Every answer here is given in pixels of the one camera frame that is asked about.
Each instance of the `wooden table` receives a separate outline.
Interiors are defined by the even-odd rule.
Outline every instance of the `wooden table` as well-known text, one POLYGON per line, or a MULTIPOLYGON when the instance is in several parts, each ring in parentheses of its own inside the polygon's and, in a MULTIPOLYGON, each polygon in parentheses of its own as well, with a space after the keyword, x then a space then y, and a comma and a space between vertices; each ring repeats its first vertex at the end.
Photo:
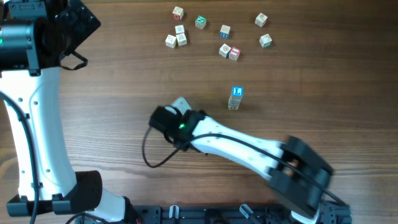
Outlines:
MULTIPOLYGON (((254 172, 218 156, 177 154, 158 169, 142 161, 141 141, 157 105, 184 96, 219 122, 263 138, 308 142, 335 168, 331 190, 351 205, 354 223, 398 222, 397 1, 303 0, 88 4, 102 22, 78 51, 89 65, 62 72, 60 110, 75 170, 98 170, 104 186, 134 205, 275 203, 254 172), (182 21, 172 19, 174 6, 182 21), (269 16, 264 28, 254 24, 269 16), (208 18, 204 30, 197 15, 208 18), (183 24, 188 45, 165 46, 183 24), (218 37, 231 26, 228 40, 218 37), (262 49, 269 33, 272 47, 262 49), (227 43, 237 62, 218 55, 227 43), (245 87, 229 111, 231 87, 245 87)), ((68 58, 63 64, 78 61, 68 58)), ((17 193, 11 128, 0 107, 0 223, 17 193)), ((160 133, 149 138, 151 162, 172 151, 160 133)), ((37 223, 70 216, 42 215, 37 223)))

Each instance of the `cable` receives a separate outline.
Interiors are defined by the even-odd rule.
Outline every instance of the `cable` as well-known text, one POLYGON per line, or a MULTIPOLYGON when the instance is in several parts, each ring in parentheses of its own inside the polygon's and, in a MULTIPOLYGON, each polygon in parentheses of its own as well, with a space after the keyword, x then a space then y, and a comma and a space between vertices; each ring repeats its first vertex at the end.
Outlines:
POLYGON ((98 221, 98 222, 101 222, 101 223, 103 223, 103 224, 110 224, 109 222, 107 222, 107 221, 106 221, 105 219, 103 219, 103 218, 96 217, 96 216, 94 216, 94 215, 90 215, 90 214, 87 214, 87 213, 85 213, 85 212, 77 213, 76 215, 70 217, 70 219, 69 219, 65 224, 70 224, 72 221, 74 221, 74 219, 76 219, 77 217, 80 217, 80 216, 88 217, 88 218, 94 219, 94 220, 96 220, 96 221, 98 221))
POLYGON ((20 121, 22 123, 22 127, 24 128, 27 145, 29 148, 30 166, 32 168, 33 189, 35 191, 34 206, 33 206, 32 216, 30 218, 30 224, 34 224, 36 221, 37 210, 39 208, 40 185, 39 185, 39 178, 37 175, 36 158, 35 158, 35 153, 34 153, 34 148, 33 148, 34 144, 33 144, 32 135, 30 134, 27 117, 26 117, 25 113, 21 110, 21 108, 11 98, 9 98, 7 95, 5 95, 2 91, 0 91, 0 98, 2 98, 6 103, 8 103, 8 105, 11 106, 12 109, 14 109, 15 113, 17 114, 18 121, 20 121))
POLYGON ((147 164, 147 166, 149 166, 150 168, 158 168, 158 167, 160 167, 161 165, 165 164, 165 163, 166 163, 169 159, 171 159, 176 153, 178 153, 178 151, 179 151, 180 149, 174 150, 174 152, 172 152, 169 156, 167 156, 166 159, 164 159, 162 162, 160 162, 160 163, 158 163, 158 164, 156 164, 156 165, 150 164, 150 163, 148 162, 146 156, 145 156, 145 143, 146 143, 146 141, 147 141, 147 138, 148 138, 148 135, 149 135, 151 129, 152 129, 151 127, 148 128, 148 130, 146 131, 146 133, 145 133, 145 135, 144 135, 144 140, 142 141, 142 157, 144 158, 144 162, 147 164))
POLYGON ((314 181, 313 179, 311 179, 311 177, 309 177, 307 174, 304 174, 303 172, 299 171, 296 167, 290 165, 289 163, 283 161, 281 158, 272 155, 271 153, 264 151, 256 146, 253 146, 252 144, 249 144, 245 141, 242 141, 240 139, 231 137, 231 136, 226 136, 224 134, 202 134, 199 136, 196 136, 194 138, 191 138, 189 141, 185 142, 184 144, 181 145, 181 147, 179 149, 185 149, 186 147, 189 146, 189 144, 197 139, 201 139, 201 138, 206 138, 206 137, 217 137, 217 138, 225 138, 225 139, 229 139, 232 140, 234 142, 238 142, 244 146, 250 147, 253 150, 257 151, 257 152, 261 152, 264 155, 270 157, 271 159, 275 159, 276 161, 280 162, 282 165, 288 167, 289 169, 291 169, 292 171, 294 171, 295 173, 297 173, 298 175, 300 175, 301 177, 303 177, 306 181, 310 182, 312 185, 316 186, 317 188, 319 188, 324 194, 328 195, 329 197, 331 197, 333 200, 335 200, 336 202, 338 202, 340 205, 344 206, 344 207, 349 207, 349 205, 347 203, 345 203, 344 201, 342 201, 342 199, 340 199, 339 197, 337 197, 335 194, 331 193, 329 190, 325 189, 322 185, 320 185, 318 182, 314 181))

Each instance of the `wood grain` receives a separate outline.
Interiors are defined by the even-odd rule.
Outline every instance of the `wood grain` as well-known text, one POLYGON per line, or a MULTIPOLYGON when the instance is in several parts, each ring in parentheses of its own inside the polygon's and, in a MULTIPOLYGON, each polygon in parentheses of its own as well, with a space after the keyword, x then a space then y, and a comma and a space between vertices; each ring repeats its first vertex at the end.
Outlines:
MULTIPOLYGON (((102 22, 78 51, 89 65, 62 72, 60 109, 75 170, 99 170, 104 186, 134 205, 274 203, 255 173, 217 156, 177 154, 158 169, 145 166, 142 136, 157 105, 184 96, 219 122, 263 138, 308 142, 334 168, 331 190, 351 205, 354 223, 398 223, 397 1, 202 1, 88 4, 102 22), (172 19, 174 6, 182 21, 172 19), (254 24, 263 12, 264 28, 254 24), (197 15, 208 23, 195 28, 197 15), (183 24, 188 45, 165 46, 183 24), (228 40, 218 32, 231 26, 228 40), (262 49, 269 33, 273 46, 262 49), (242 50, 223 59, 223 43, 242 50), (245 87, 228 111, 233 85, 245 87)), ((77 60, 67 58, 65 65, 77 60)), ((0 107, 0 223, 17 193, 15 146, 0 107)), ((172 151, 159 133, 150 161, 172 151)), ((65 223, 43 215, 38 223, 65 223)))

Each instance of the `wooden surface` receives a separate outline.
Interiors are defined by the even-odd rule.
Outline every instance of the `wooden surface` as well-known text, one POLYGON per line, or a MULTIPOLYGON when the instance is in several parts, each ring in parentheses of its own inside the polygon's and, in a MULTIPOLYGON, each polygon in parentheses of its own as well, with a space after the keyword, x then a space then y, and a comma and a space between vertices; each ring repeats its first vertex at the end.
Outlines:
MULTIPOLYGON (((177 154, 158 169, 145 166, 141 141, 157 105, 184 96, 219 122, 263 138, 308 142, 335 168, 331 190, 352 208, 354 223, 398 223, 397 1, 302 0, 89 4, 102 22, 79 49, 89 65, 62 72, 60 111, 75 170, 99 170, 104 186, 134 205, 274 203, 255 173, 217 156, 177 154), (269 16, 264 28, 254 24, 269 16), (195 28, 197 15, 208 18, 195 28), (165 46, 183 24, 188 45, 165 46), (218 32, 231 26, 228 40, 218 32), (270 33, 272 47, 260 36, 270 33), (223 59, 223 43, 242 50, 223 59), (228 111, 233 85, 245 87, 228 111)), ((77 60, 68 58, 65 65, 77 60)), ((152 132, 148 156, 172 151, 152 132)), ((18 166, 4 106, 0 107, 0 223, 17 193, 18 166)), ((38 223, 65 223, 43 215, 38 223)))

